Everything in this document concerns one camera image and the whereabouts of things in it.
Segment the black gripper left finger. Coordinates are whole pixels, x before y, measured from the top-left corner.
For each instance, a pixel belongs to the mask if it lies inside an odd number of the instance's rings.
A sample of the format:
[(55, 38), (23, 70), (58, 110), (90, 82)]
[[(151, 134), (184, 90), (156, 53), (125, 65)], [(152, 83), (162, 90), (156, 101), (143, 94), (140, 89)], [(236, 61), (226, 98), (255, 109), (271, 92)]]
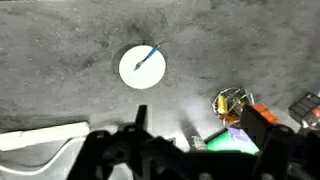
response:
[(135, 127), (137, 130), (145, 130), (147, 126), (147, 106), (140, 105), (135, 118)]

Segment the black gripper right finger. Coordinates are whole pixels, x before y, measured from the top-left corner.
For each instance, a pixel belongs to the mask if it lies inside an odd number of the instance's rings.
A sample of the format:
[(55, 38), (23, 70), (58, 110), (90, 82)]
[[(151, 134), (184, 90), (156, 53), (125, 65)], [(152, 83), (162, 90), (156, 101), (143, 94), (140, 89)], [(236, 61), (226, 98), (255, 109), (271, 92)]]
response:
[(264, 147), (269, 131), (278, 123), (279, 119), (263, 104), (243, 107), (240, 126), (259, 149)]

